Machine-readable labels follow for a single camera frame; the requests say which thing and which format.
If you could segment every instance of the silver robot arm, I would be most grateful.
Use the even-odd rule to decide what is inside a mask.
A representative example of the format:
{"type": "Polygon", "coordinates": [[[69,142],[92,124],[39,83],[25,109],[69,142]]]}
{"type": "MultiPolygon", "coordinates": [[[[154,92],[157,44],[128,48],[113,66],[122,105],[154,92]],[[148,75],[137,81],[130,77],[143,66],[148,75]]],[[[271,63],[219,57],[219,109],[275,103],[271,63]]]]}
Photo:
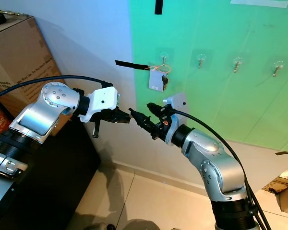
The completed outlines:
{"type": "Polygon", "coordinates": [[[118,109],[118,103],[119,94],[114,87],[84,96],[60,82],[46,84],[37,101],[23,109],[9,129],[0,134],[0,174],[13,178],[25,171],[28,167],[25,156],[32,155],[44,143],[60,114],[77,114],[82,122],[96,122],[96,128],[101,119],[128,123],[129,115],[118,109]]]}
{"type": "MultiPolygon", "coordinates": [[[[59,115],[71,115],[80,106],[83,97],[60,82],[46,84],[37,102],[28,105],[10,124],[9,128],[43,143],[59,121],[59,115]]],[[[114,87],[95,90],[86,97],[86,111],[78,116],[88,122],[95,113],[114,110],[118,104],[118,92],[114,87]]]]}
{"type": "Polygon", "coordinates": [[[205,134],[187,126],[187,118],[173,113],[173,109],[188,112],[187,98],[179,93],[164,100],[165,106],[147,104],[160,119],[154,124],[150,117],[131,110],[137,124],[153,139],[160,138],[168,145],[181,148],[182,154],[198,170],[211,200],[216,230],[259,230],[244,186],[244,173],[239,163],[228,155],[223,145],[205,134]]]}

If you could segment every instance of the green backdrop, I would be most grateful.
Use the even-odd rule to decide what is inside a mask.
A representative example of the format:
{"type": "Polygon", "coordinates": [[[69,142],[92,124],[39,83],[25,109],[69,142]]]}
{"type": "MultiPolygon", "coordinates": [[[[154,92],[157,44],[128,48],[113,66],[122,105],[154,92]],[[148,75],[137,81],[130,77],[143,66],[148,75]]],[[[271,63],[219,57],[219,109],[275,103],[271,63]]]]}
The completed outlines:
{"type": "Polygon", "coordinates": [[[190,113],[225,138],[288,150],[288,7],[165,0],[155,15],[155,2],[130,1],[133,61],[162,64],[166,52],[172,72],[158,92],[148,88],[148,71],[135,70],[138,110],[149,114],[148,102],[186,92],[190,113]],[[198,54],[206,55],[201,69],[198,54]],[[276,61],[284,67],[273,77],[276,61]]]}

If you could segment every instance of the tile floor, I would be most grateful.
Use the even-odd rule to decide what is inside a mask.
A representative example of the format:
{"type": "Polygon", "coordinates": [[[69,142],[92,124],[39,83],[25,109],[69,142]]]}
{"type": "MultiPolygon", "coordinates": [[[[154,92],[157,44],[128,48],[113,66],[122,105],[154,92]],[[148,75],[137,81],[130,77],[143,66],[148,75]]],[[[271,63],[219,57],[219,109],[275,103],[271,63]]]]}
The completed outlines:
{"type": "MultiPolygon", "coordinates": [[[[273,230],[288,230],[288,214],[273,194],[256,194],[273,230]]],[[[210,200],[133,173],[100,168],[67,230],[103,221],[117,230],[214,230],[210,200]]]]}

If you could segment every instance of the white wall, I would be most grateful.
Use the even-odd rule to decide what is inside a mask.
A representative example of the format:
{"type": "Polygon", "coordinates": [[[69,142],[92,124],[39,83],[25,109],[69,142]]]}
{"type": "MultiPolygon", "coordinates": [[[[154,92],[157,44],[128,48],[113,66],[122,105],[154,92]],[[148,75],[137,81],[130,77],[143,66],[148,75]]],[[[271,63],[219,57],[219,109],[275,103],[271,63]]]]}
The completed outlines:
{"type": "MultiPolygon", "coordinates": [[[[0,0],[0,9],[35,16],[62,74],[77,74],[112,82],[121,94],[120,107],[135,108],[134,74],[114,60],[132,62],[128,0],[0,0]]],[[[83,80],[67,81],[86,93],[99,87],[83,80]]],[[[88,133],[93,125],[86,124],[88,133]]],[[[194,184],[202,180],[177,147],[152,141],[132,121],[130,125],[102,122],[94,145],[100,157],[122,162],[151,173],[163,174],[194,184]]],[[[245,165],[249,181],[258,190],[288,168],[288,155],[232,143],[245,165]]]]}

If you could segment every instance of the tag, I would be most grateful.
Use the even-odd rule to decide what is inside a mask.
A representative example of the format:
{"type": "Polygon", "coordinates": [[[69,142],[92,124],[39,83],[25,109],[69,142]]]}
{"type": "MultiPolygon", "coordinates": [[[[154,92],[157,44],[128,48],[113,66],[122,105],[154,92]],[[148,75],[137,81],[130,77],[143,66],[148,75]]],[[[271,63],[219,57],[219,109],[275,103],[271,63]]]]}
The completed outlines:
{"type": "Polygon", "coordinates": [[[163,81],[162,76],[164,73],[151,69],[149,71],[149,88],[152,90],[157,90],[163,92],[163,81]]]}

